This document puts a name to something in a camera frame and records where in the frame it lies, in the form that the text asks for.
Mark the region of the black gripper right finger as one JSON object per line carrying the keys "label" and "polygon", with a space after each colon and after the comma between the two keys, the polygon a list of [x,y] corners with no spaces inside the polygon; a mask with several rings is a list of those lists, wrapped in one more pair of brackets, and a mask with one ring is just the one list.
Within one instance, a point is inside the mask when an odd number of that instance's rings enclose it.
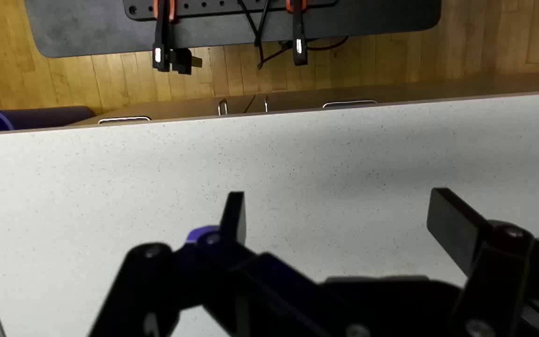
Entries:
{"label": "black gripper right finger", "polygon": [[426,230],[466,275],[449,314],[454,337],[539,337],[539,238],[484,219],[447,187],[434,187]]}

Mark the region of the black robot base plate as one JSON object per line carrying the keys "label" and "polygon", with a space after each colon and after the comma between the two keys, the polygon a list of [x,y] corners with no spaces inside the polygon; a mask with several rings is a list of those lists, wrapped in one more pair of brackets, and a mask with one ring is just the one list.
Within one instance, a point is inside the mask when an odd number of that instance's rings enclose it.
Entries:
{"label": "black robot base plate", "polygon": [[[131,20],[153,20],[157,0],[121,0],[125,17]],[[290,11],[291,0],[170,0],[170,13],[175,18],[235,15],[235,13],[262,13]]]}

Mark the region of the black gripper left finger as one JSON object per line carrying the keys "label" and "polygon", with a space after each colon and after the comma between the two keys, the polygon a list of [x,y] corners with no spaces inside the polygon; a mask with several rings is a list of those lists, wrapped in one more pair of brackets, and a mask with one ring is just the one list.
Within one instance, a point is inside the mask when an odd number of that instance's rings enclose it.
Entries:
{"label": "black gripper left finger", "polygon": [[245,194],[232,191],[217,226],[127,251],[87,337],[172,337],[185,309],[202,307],[230,337],[316,337],[293,294],[297,273],[245,247]]}

